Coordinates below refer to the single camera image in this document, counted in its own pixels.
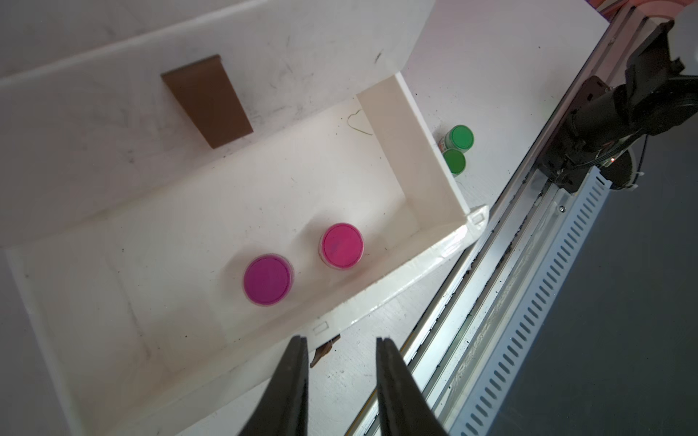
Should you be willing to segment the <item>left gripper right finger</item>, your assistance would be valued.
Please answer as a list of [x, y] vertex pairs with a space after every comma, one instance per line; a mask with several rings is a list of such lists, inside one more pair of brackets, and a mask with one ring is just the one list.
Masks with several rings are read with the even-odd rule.
[[382, 435], [447, 435], [389, 338], [376, 339], [376, 377]]

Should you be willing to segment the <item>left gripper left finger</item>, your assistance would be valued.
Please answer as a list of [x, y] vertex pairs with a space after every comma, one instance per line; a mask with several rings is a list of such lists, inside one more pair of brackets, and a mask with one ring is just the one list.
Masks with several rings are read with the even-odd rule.
[[307, 435], [307, 339], [289, 341], [260, 402], [239, 435]]

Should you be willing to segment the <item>magenta paint can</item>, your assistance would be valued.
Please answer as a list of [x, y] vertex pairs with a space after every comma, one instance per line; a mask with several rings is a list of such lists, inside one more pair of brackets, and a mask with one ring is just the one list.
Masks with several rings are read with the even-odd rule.
[[254, 259], [245, 270], [243, 289], [255, 304], [271, 306], [280, 303], [294, 284], [294, 268], [285, 257], [264, 254]]
[[350, 223], [335, 223], [326, 229], [318, 252], [321, 260], [331, 268], [349, 270], [360, 263], [365, 241], [360, 231]]

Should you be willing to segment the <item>white drawer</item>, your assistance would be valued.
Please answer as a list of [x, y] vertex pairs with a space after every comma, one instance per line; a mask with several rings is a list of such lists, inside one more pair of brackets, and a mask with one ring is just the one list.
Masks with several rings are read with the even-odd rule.
[[[175, 435], [269, 378], [289, 339], [316, 348], [484, 232], [414, 96], [392, 76], [175, 183], [10, 248], [73, 435]], [[360, 263], [320, 258], [328, 227]], [[249, 263], [278, 254], [287, 296], [252, 303]]]

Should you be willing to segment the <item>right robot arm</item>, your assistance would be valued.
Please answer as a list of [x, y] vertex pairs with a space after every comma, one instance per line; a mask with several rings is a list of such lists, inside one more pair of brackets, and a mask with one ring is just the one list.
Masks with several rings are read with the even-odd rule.
[[697, 113], [697, 74], [685, 74], [686, 56], [672, 49], [675, 21], [659, 24], [625, 61], [625, 81], [585, 81], [581, 105], [565, 119], [563, 157], [593, 165], [623, 152], [639, 137], [661, 134]]

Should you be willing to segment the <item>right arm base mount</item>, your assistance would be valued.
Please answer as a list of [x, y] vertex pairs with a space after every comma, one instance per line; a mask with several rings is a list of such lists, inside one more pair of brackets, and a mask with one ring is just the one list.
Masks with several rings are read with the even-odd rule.
[[610, 87], [598, 76], [587, 78], [543, 146], [537, 168], [557, 187], [576, 193], [591, 167], [638, 138], [629, 112], [626, 85]]

